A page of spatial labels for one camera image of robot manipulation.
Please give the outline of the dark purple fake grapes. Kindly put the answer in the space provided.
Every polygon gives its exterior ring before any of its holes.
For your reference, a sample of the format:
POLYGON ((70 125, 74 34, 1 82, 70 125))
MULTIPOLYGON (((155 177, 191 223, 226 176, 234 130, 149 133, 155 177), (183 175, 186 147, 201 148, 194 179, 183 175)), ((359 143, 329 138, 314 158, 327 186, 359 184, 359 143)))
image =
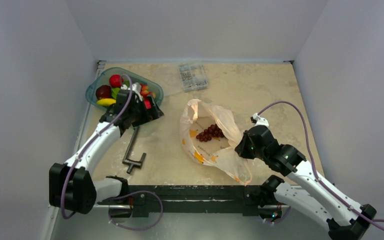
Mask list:
POLYGON ((200 142, 209 142, 212 139, 225 138, 221 128, 217 124, 211 124, 209 127, 198 133, 195 138, 200 142))

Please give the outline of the translucent orange plastic bag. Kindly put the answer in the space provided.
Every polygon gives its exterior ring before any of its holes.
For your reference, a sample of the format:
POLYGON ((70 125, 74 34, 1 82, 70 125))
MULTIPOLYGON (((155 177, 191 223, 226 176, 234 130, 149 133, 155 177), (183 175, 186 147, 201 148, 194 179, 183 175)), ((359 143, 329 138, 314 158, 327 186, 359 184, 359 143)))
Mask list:
POLYGON ((241 185, 251 183, 248 160, 235 152, 242 133, 231 110, 196 98, 189 100, 179 120, 179 138, 183 150, 194 162, 217 168, 241 185), (213 124, 221 128, 225 138, 198 141, 196 135, 213 124))

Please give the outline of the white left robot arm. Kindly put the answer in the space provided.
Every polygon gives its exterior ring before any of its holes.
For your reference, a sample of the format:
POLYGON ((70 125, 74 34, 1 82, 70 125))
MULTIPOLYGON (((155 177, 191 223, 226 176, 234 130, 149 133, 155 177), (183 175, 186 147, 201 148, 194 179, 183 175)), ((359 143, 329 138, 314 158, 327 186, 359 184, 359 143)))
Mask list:
POLYGON ((142 97, 133 90, 120 90, 99 119, 93 134, 64 163, 55 163, 49 170, 49 203, 58 207, 64 219, 74 214, 87 214, 99 202, 111 199, 118 205, 126 203, 129 191, 121 177, 110 176, 94 182, 92 174, 110 147, 126 130, 164 116, 154 98, 142 97))

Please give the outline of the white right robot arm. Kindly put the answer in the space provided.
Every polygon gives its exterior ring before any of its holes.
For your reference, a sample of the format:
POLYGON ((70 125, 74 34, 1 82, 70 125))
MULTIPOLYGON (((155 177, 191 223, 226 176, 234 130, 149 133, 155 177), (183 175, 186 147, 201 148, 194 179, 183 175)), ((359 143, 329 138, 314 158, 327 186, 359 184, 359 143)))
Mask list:
POLYGON ((279 144, 267 126, 244 131, 235 148, 245 159, 260 159, 271 170, 295 182, 295 186, 271 175, 256 194, 261 207, 274 202, 286 204, 327 230, 332 240, 360 240, 377 211, 347 197, 317 171, 306 157, 290 144, 279 144))

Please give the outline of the red yellow fake cherry bunch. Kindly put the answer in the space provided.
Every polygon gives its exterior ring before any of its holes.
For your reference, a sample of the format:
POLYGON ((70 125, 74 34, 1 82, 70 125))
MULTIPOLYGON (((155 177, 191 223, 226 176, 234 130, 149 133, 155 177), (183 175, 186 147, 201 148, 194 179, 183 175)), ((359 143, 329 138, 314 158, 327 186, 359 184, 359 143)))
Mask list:
POLYGON ((142 97, 147 97, 147 96, 151 96, 151 97, 153 97, 154 99, 156 98, 156 94, 153 92, 153 91, 150 91, 149 90, 149 86, 148 85, 146 85, 146 84, 140 84, 140 86, 141 86, 141 90, 140 90, 140 95, 142 96, 142 97))

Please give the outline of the green fake mango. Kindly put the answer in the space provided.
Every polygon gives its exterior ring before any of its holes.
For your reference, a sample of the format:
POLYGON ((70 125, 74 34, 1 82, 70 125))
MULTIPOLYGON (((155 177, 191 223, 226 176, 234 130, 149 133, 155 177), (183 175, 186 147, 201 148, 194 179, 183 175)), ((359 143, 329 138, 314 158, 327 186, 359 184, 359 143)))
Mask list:
POLYGON ((112 88, 111 89, 111 97, 113 99, 116 99, 119 91, 120 91, 120 88, 118 88, 118 87, 112 88))

